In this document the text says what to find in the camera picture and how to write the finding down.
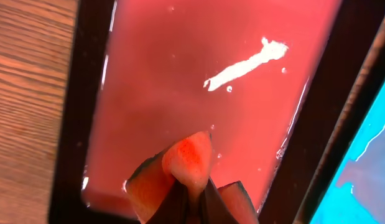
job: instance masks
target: white streak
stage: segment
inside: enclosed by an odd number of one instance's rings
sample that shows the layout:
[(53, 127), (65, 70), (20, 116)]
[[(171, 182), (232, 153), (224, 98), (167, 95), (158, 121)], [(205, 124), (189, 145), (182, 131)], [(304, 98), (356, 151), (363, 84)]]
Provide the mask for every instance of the white streak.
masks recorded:
[(203, 82), (203, 87), (205, 88), (209, 84), (208, 91), (215, 91), (225, 83), (242, 77), (263, 63), (282, 58), (288, 49), (285, 44), (278, 43), (274, 40), (269, 43), (265, 37), (261, 39), (261, 43), (263, 44), (263, 48), (261, 49), (260, 53), (253, 55), (245, 61), (237, 62), (234, 65), (226, 67), (216, 76), (205, 80)]
[(113, 22), (115, 20), (115, 12), (116, 12), (116, 6), (118, 5), (118, 2), (115, 1), (115, 3), (113, 4), (113, 8), (112, 8), (112, 17), (111, 17), (111, 25), (109, 26), (109, 31), (112, 32), (112, 28), (113, 28)]
[(108, 65), (108, 55), (105, 55), (104, 70), (103, 70), (103, 75), (101, 77), (101, 90), (104, 89), (105, 76), (106, 76), (106, 66), (107, 65)]
[(361, 158), (361, 156), (364, 155), (364, 153), (365, 153), (366, 150), (368, 149), (369, 144), (371, 144), (371, 142), (372, 142), (373, 140), (375, 140), (375, 139), (376, 139), (376, 138), (377, 138), (377, 137), (384, 131), (384, 129), (385, 129), (385, 124), (384, 124), (382, 130), (380, 130), (380, 132), (379, 132), (377, 135), (375, 135), (375, 136), (374, 136), (374, 137), (367, 143), (367, 145), (366, 145), (364, 151), (361, 153), (361, 155), (358, 156), (358, 158), (356, 158), (356, 160), (355, 160), (356, 162), (358, 162), (358, 160)]
[(304, 93), (305, 93), (305, 87), (307, 87), (307, 82), (305, 82), (305, 84), (304, 84), (304, 88), (303, 88), (302, 94), (300, 95), (299, 103), (297, 104), (296, 110), (294, 111), (294, 114), (293, 114), (292, 121), (290, 122), (289, 128), (287, 130), (286, 138), (284, 139), (284, 142), (282, 142), (282, 144), (281, 144), (281, 149), (284, 149), (285, 146), (286, 146), (285, 145), (286, 144), (286, 140), (289, 137), (289, 133), (292, 130), (292, 127), (293, 127), (294, 122), (296, 120), (297, 112), (299, 112), (300, 105), (302, 104), (303, 96), (304, 96)]
[(81, 186), (81, 190), (85, 190), (88, 184), (88, 177), (83, 178), (83, 185)]

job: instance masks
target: wood grain surface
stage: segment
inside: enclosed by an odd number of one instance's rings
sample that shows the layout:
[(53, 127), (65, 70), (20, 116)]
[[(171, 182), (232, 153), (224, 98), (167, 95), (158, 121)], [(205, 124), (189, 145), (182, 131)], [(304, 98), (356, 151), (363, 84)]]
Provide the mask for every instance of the wood grain surface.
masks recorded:
[[(76, 8), (0, 0), (0, 223), (46, 223)], [(345, 113), (384, 37), (385, 23)]]

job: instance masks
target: water droplet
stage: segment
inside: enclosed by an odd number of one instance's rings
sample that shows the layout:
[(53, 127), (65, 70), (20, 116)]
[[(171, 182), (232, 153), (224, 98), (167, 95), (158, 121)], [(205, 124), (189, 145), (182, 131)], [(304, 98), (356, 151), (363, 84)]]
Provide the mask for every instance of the water droplet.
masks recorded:
[(282, 158), (283, 155), (284, 155), (284, 152), (282, 151), (282, 149), (279, 149), (279, 150), (277, 151), (277, 156), (276, 156), (276, 158), (277, 158), (277, 159), (280, 159), (280, 158)]

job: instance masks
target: black border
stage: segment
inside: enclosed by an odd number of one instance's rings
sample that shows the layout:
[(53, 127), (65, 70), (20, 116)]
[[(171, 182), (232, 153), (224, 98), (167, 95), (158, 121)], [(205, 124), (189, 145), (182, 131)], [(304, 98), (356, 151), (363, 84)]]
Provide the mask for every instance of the black border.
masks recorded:
[[(114, 0), (80, 0), (58, 144), (49, 223), (138, 223), (87, 209), (80, 186)], [(385, 0), (344, 0), (284, 158), (259, 215), (292, 223), (361, 64), (385, 15)]]
[(302, 220), (308, 223), (317, 210), (325, 191), (328, 189), (336, 171), (342, 162), (350, 142), (361, 127), (373, 101), (376, 99), (383, 83), (385, 82), (385, 44), (382, 47), (369, 75), (361, 87), (355, 102), (351, 106), (335, 143), (330, 149), (327, 159), (322, 165), (321, 172), (312, 183), (312, 188), (307, 194), (302, 205)]
[(384, 1), (344, 0), (260, 223), (292, 223), (385, 15)]

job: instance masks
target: wet glass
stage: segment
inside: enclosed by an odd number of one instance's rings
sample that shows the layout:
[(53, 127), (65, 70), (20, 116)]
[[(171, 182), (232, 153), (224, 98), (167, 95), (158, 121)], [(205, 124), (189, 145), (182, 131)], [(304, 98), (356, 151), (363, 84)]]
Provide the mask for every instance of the wet glass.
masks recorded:
[(264, 201), (340, 0), (118, 0), (83, 179), (95, 210), (134, 217), (124, 184), (209, 130), (217, 187)]

